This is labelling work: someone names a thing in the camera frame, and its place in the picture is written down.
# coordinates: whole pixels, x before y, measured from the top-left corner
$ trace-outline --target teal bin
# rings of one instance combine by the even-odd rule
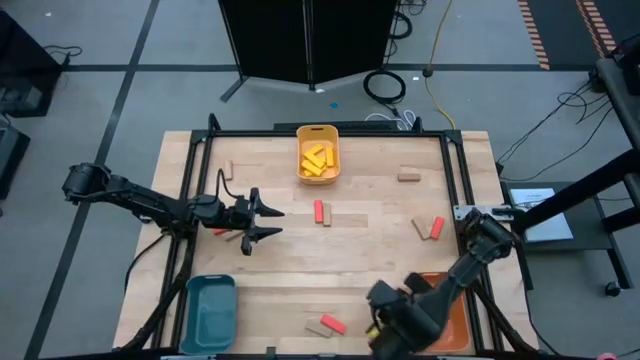
[[[187,282],[187,330],[180,351],[187,355],[214,355],[227,351],[235,340],[238,315],[236,283],[229,275],[196,276]]]

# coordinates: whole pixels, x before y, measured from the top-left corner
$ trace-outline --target white cable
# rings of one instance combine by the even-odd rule
[[[384,114],[380,114],[380,113],[373,113],[373,114],[369,114],[369,116],[367,116],[364,121],[368,121],[371,120],[372,117],[374,116],[378,116],[381,117],[385,120],[389,120],[389,121],[396,121],[398,123],[398,129],[400,130],[410,130],[413,127],[413,123],[416,122],[416,114],[411,111],[411,110],[405,110],[402,112],[402,118],[390,118],[387,115]]]

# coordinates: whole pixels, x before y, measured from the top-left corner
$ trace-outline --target floor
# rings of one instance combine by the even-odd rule
[[[72,65],[233,64],[219,7],[211,0],[0,0],[0,6],[42,45],[83,47],[84,53]],[[430,0],[426,10],[412,18],[414,33],[398,42],[392,64],[427,61],[445,6],[445,0]],[[489,131],[496,155],[556,107],[559,93],[577,89],[586,79],[580,72],[509,71],[516,65],[535,70],[537,65],[513,0],[492,0],[491,7],[477,0],[457,0],[435,62],[443,68],[468,65],[464,71],[451,66],[437,72],[430,87],[460,129]],[[15,121],[32,142],[2,203],[5,215],[0,219],[0,270],[6,274],[0,278],[0,345],[5,359],[24,356],[76,217],[76,208],[64,201],[60,191],[69,165],[93,161],[100,154],[115,173],[149,186],[162,134],[204,128],[210,112],[225,129],[268,129],[275,122],[358,120],[385,110],[362,91],[363,75],[322,84],[322,93],[250,79],[225,104],[219,97],[237,74],[219,71],[224,68],[132,69],[80,66],[63,74],[46,117]],[[420,73],[397,73],[408,88],[400,109],[422,116],[425,128],[446,128],[448,123],[436,112],[424,83],[414,80]],[[373,84],[381,93],[393,92],[394,86],[384,79]],[[576,125],[581,111],[561,109],[511,158],[503,175],[533,175],[578,148],[603,113]],[[537,180],[577,180],[629,148],[619,122],[610,114],[583,151]],[[615,187],[603,196],[626,193]],[[615,212],[628,204],[605,206]],[[41,357],[110,349],[124,273],[139,229],[139,222],[126,212],[105,205],[91,207]],[[640,244],[633,241],[637,236],[637,228],[616,234],[636,280],[640,279],[640,263],[634,261],[640,252]],[[606,254],[535,254],[528,260],[536,285],[528,294],[533,321],[558,351],[595,356],[638,346],[640,291],[629,290],[618,298],[603,296],[603,284],[613,280]]]

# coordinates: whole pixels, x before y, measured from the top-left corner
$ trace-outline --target yellow block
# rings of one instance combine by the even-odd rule
[[[320,168],[318,168],[317,166],[313,165],[311,163],[311,161],[309,160],[305,160],[302,162],[301,166],[303,168],[305,168],[306,170],[311,171],[313,174],[315,174],[316,176],[320,176],[320,174],[322,174],[322,170],[320,170]]]
[[[306,153],[304,153],[302,155],[304,157],[306,157],[309,161],[311,161],[311,163],[317,168],[321,168],[322,165],[324,165],[324,162],[320,161],[320,159],[318,159],[317,156],[315,156],[314,154],[310,153],[309,151],[307,151]]]
[[[333,148],[331,146],[327,146],[325,152],[327,153],[327,166],[333,167]]]
[[[322,145],[320,144],[316,144],[311,149],[307,150],[308,153],[311,153],[313,155],[319,153],[320,151],[322,151]]]

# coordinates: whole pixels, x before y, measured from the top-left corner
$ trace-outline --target yellow bin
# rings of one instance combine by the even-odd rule
[[[340,175],[340,145],[338,142],[338,129],[331,125],[307,125],[301,126],[296,132],[298,136],[298,177],[303,184],[329,185],[333,184]],[[305,176],[300,164],[304,161],[302,154],[314,145],[322,145],[323,148],[333,147],[333,167],[327,168],[320,176]]]

